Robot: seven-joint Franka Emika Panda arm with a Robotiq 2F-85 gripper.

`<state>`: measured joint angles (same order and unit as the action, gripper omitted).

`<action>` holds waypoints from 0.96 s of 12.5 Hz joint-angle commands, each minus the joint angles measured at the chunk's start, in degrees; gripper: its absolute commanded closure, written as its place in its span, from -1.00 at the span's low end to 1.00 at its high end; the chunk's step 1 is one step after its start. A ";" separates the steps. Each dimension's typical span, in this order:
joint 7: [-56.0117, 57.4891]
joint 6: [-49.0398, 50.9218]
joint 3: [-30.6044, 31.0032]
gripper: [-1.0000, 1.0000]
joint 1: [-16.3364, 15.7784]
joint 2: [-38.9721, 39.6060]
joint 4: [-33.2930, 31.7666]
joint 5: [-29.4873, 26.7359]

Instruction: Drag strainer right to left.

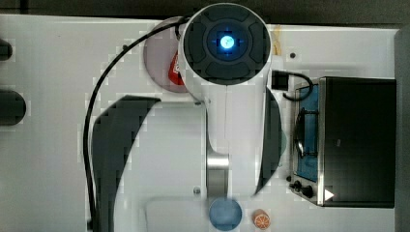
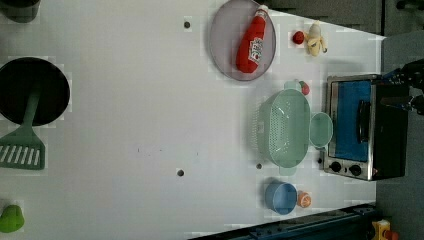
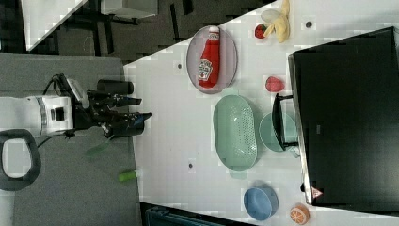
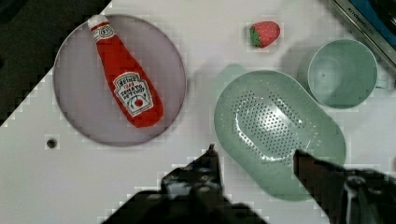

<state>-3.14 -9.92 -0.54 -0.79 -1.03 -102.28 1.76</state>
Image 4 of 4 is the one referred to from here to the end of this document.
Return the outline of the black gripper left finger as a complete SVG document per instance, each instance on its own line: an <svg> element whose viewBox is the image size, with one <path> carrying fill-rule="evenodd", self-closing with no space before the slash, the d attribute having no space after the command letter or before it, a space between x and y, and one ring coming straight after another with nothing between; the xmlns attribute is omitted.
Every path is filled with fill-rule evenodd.
<svg viewBox="0 0 396 224"><path fill-rule="evenodd" d="M215 144L211 143L208 150L199 158L184 167L177 167L163 177L161 193L171 200L177 196L186 196L194 188L209 188L223 192L219 153Z"/></svg>

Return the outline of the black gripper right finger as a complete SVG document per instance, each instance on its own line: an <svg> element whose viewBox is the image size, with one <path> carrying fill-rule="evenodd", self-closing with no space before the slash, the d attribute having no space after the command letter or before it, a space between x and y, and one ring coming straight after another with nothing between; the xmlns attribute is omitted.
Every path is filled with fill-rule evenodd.
<svg viewBox="0 0 396 224"><path fill-rule="evenodd" d="M395 178L347 169L297 150L293 172L331 224L396 224Z"/></svg>

